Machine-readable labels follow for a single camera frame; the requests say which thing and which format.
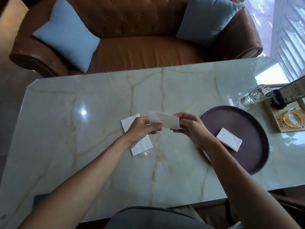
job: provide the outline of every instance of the person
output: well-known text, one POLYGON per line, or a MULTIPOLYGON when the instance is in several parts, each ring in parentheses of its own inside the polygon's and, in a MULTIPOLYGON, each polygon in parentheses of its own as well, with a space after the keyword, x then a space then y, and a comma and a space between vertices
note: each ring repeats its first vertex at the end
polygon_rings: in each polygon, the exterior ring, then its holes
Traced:
MULTIPOLYGON (((284 208, 258 184, 207 130, 199 117, 180 112, 180 129, 208 154, 212 167, 236 209, 244 228, 290 228, 299 225, 284 208)), ((103 153, 69 177, 44 199, 21 223, 19 229, 77 227, 94 198, 119 162, 125 150, 134 147, 147 134, 157 134, 162 124, 148 125, 148 117, 138 117, 128 131, 103 153)), ((202 221, 162 208, 127 208, 112 217, 112 228, 211 228, 202 221)))

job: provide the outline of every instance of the glass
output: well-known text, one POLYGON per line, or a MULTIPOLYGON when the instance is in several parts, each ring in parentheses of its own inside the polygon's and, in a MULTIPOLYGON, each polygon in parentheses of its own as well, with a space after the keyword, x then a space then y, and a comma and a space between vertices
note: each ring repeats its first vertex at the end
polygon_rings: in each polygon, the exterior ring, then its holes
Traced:
POLYGON ((260 84, 256 88, 254 88, 248 95, 237 100, 234 103, 234 106, 246 111, 254 104, 262 102, 266 99, 270 99, 272 97, 272 93, 272 88, 265 84, 260 84))
POLYGON ((282 114, 283 122, 289 128, 305 128, 305 112, 298 108, 291 108, 282 114))

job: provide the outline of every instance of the brown leather sofa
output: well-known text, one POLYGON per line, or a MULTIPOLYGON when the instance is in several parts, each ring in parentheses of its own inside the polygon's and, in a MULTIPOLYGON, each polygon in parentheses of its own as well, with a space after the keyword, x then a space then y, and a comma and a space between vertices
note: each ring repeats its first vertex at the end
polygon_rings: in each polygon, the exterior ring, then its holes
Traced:
MULTIPOLYGON (((46 23, 56 0, 41 0, 25 15, 10 59, 43 77, 84 74, 32 36, 46 23)), ((101 38, 89 73, 165 67, 258 56, 263 47, 243 7, 211 49, 178 39, 188 0, 67 0, 85 26, 101 38)))

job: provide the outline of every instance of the sofa backrest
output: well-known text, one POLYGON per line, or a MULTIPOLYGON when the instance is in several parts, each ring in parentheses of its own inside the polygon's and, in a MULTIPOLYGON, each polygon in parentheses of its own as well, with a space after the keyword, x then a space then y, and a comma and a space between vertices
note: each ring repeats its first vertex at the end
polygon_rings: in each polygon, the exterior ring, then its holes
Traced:
MULTIPOLYGON (((51 13, 56 0, 32 8, 51 13)), ((175 35, 188 0, 67 0, 85 26, 99 38, 175 35)))

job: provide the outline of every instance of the light blue pillow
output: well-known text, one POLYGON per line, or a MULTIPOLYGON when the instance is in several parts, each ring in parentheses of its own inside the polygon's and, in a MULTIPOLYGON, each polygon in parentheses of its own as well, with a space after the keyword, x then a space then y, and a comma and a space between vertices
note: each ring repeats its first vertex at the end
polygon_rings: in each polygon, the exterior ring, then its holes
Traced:
POLYGON ((176 36, 211 47, 241 8, 242 3, 229 0, 189 0, 176 36))
POLYGON ((94 36, 66 0, 57 0, 50 19, 33 36, 57 50, 86 73, 100 39, 94 36))

